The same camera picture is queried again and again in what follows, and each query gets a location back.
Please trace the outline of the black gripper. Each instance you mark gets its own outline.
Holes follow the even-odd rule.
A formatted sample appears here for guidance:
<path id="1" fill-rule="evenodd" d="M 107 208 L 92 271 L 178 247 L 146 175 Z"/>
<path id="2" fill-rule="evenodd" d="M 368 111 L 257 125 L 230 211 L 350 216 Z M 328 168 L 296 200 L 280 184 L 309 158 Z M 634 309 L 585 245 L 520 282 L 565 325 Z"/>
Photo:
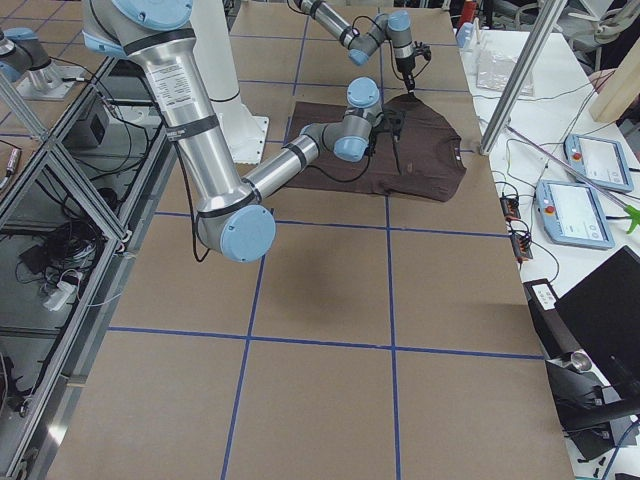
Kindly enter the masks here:
<path id="1" fill-rule="evenodd" d="M 413 93 L 415 91 L 415 79 L 413 76 L 413 70 L 415 68 L 415 59 L 412 55 L 408 57 L 396 57 L 395 64 L 398 73 L 403 79 L 406 91 Z"/>

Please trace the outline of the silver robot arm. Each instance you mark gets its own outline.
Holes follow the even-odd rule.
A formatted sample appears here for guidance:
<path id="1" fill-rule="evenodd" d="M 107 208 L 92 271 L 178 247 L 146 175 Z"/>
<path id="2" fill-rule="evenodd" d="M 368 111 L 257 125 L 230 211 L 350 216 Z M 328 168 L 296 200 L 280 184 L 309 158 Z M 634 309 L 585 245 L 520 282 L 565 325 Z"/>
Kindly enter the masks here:
<path id="1" fill-rule="evenodd" d="M 408 11 L 380 13 L 374 18 L 365 16 L 370 28 L 363 31 L 356 27 L 360 17 L 348 22 L 327 1 L 287 1 L 286 4 L 295 13 L 315 20 L 347 50 L 348 58 L 357 66 L 366 64 L 388 43 L 396 77 L 408 93 L 415 91 L 416 58 L 423 56 L 429 62 L 430 49 L 413 40 Z"/>
<path id="2" fill-rule="evenodd" d="M 276 156 L 240 176 L 225 139 L 231 124 L 217 117 L 200 71 L 220 61 L 219 79 L 237 82 L 223 7 L 195 1 L 85 1 L 82 7 L 86 46 L 143 70 L 167 138 L 185 157 L 200 195 L 193 235 L 230 260 L 252 262 L 271 248 L 276 223 L 261 204 L 264 198 L 325 151 L 344 161 L 361 160 L 382 119 L 376 83 L 357 78 L 347 88 L 348 108 L 340 121 L 306 126 Z"/>

